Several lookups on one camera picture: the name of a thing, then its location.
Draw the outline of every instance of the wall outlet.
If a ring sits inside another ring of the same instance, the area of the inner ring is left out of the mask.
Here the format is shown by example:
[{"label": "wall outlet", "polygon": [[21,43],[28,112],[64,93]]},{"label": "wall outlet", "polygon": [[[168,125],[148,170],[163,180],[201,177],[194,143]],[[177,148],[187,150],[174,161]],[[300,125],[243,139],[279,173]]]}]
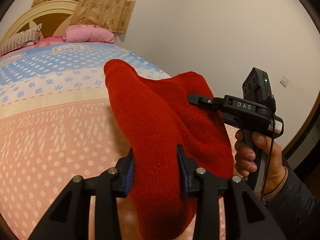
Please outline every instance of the wall outlet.
[{"label": "wall outlet", "polygon": [[288,83],[289,83],[289,79],[283,75],[282,78],[280,79],[280,84],[282,84],[286,88]]}]

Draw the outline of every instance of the polka dot bed sheet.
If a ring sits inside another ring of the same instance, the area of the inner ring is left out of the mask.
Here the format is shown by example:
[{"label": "polka dot bed sheet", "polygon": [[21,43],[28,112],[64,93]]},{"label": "polka dot bed sheet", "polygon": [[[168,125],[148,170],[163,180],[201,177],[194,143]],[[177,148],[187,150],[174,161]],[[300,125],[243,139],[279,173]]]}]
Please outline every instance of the polka dot bed sheet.
[{"label": "polka dot bed sheet", "polygon": [[[119,58],[145,78],[169,75],[106,43],[50,42],[0,58],[0,213],[20,240],[75,175],[115,166],[130,148],[113,117],[104,64]],[[226,126],[234,150],[236,129]],[[130,199],[118,199],[123,239],[142,240]],[[94,197],[89,238],[94,239]],[[220,239],[225,239],[220,199]],[[192,239],[195,219],[179,240]]]}]

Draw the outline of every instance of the brown sleeve cuff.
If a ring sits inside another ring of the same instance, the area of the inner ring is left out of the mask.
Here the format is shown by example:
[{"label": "brown sleeve cuff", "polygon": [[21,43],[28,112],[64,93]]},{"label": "brown sleeve cuff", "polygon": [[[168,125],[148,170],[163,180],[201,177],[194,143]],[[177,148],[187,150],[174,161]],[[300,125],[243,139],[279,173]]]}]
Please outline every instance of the brown sleeve cuff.
[{"label": "brown sleeve cuff", "polygon": [[284,168],[285,168],[285,176],[284,176],[282,182],[280,183],[280,185],[273,192],[271,192],[271,193],[269,193],[269,194],[267,194],[267,195],[265,195],[263,197],[263,204],[266,205],[267,201],[269,202],[272,199],[274,199],[274,197],[279,193],[279,191],[283,188],[284,184],[286,183],[289,172],[288,172],[288,169],[286,167],[284,167]]}]

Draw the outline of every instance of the black cable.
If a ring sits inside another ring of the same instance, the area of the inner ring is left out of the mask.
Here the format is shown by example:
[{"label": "black cable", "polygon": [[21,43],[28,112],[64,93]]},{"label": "black cable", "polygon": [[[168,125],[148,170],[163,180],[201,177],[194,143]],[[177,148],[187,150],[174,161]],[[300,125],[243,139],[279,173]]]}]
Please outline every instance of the black cable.
[{"label": "black cable", "polygon": [[271,138],[271,145],[270,145],[268,163],[267,163],[267,167],[266,167],[266,173],[265,173],[265,176],[264,176],[263,187],[262,187],[262,190],[261,190],[261,198],[260,198],[260,201],[263,201],[264,192],[265,192],[265,190],[266,190],[266,184],[267,184],[269,167],[270,167],[270,162],[271,162],[272,149],[273,149],[273,142],[274,142],[274,140],[275,140],[275,129],[276,129],[275,123],[276,123],[276,122],[275,122],[275,114],[273,113],[273,114],[272,114],[272,138]]}]

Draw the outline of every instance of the metal screw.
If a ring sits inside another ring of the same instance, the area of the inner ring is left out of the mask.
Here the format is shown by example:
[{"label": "metal screw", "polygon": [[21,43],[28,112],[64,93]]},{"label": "metal screw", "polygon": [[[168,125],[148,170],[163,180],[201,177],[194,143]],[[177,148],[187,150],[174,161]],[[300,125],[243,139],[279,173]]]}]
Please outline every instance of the metal screw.
[{"label": "metal screw", "polygon": [[241,177],[239,177],[238,175],[235,175],[232,177],[232,180],[235,182],[235,183],[239,183],[241,182]]},{"label": "metal screw", "polygon": [[115,168],[115,167],[108,169],[108,173],[109,173],[109,174],[114,175],[114,174],[116,174],[117,172],[118,172],[118,169]]},{"label": "metal screw", "polygon": [[196,172],[198,173],[198,174],[205,174],[205,172],[206,172],[206,170],[205,170],[205,168],[202,168],[202,167],[199,167],[199,168],[197,168],[196,169]]},{"label": "metal screw", "polygon": [[81,180],[82,180],[82,177],[79,176],[79,175],[74,176],[74,177],[72,178],[72,181],[73,181],[73,182],[76,182],[76,183],[80,182]]}]

